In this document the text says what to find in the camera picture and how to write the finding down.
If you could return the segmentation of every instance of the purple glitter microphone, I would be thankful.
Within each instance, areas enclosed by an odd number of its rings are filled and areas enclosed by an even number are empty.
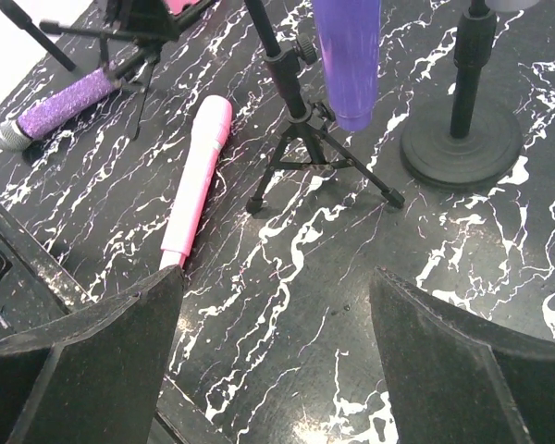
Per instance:
[[[33,141],[40,141],[116,89],[103,70],[97,69],[64,91],[29,108],[17,120],[1,123],[0,149],[24,151]]]
[[[341,128],[365,129],[376,103],[380,0],[313,0],[329,104]]]

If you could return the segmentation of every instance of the microphone handle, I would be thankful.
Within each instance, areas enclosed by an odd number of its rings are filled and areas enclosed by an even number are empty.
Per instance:
[[[18,127],[31,139],[38,141],[116,89],[117,86],[99,68],[65,90],[27,109],[17,119]]]
[[[221,149],[220,143],[210,139],[191,142],[161,246],[165,252],[180,254],[181,266],[191,253]]]

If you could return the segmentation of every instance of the white background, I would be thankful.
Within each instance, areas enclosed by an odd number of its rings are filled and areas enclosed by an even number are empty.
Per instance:
[[[16,0],[35,24],[53,19],[71,25],[91,0]],[[0,103],[43,56],[44,49],[0,12]]]

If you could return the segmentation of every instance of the glittery microphone handle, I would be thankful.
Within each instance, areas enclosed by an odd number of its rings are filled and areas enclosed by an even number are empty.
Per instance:
[[[64,91],[29,108],[18,118],[18,126],[30,138],[40,140],[116,89],[103,70],[97,69]]]

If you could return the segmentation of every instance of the black marble tabletop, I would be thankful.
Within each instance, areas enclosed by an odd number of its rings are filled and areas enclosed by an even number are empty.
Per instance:
[[[0,202],[86,290],[69,303],[115,294],[157,269],[192,119],[206,95],[226,96],[232,134],[186,266],[167,383],[234,442],[395,443],[367,300],[375,265],[464,310],[555,340],[555,0],[500,16],[482,77],[481,95],[502,101],[522,126],[513,172],[489,191],[452,195],[421,186],[401,166],[406,118],[452,91],[465,4],[383,2],[374,121],[356,134],[333,133],[404,194],[402,211],[389,210],[353,170],[277,174],[269,207],[256,217],[244,211],[285,110],[237,0],[221,0],[166,48],[139,140],[124,137],[135,102],[113,94],[24,155],[0,152]],[[315,39],[309,0],[267,8],[279,40],[296,32]],[[100,19],[89,9],[80,24]],[[61,45],[94,68],[95,42]],[[320,64],[301,80],[308,98],[325,94]],[[0,121],[72,81],[43,60],[0,106]],[[292,145],[292,156],[303,154]]]

